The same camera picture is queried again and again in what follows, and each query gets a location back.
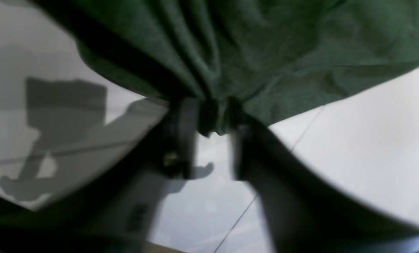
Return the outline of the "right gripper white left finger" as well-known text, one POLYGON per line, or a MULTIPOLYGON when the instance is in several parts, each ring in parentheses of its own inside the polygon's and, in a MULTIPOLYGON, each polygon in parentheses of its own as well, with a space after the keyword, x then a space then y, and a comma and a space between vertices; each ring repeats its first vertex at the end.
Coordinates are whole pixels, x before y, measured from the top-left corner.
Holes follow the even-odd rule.
POLYGON ((141 253, 175 181, 200 177, 200 102, 185 98, 108 171, 30 211, 0 205, 0 253, 141 253))

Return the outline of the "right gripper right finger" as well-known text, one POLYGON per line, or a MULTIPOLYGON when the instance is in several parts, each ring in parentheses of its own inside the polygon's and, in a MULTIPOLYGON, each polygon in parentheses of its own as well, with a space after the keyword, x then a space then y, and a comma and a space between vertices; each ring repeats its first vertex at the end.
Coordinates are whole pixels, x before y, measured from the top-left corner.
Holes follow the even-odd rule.
POLYGON ((229 122, 234 176, 259 195, 277 253, 419 253, 419 226, 335 189, 239 105, 229 122))

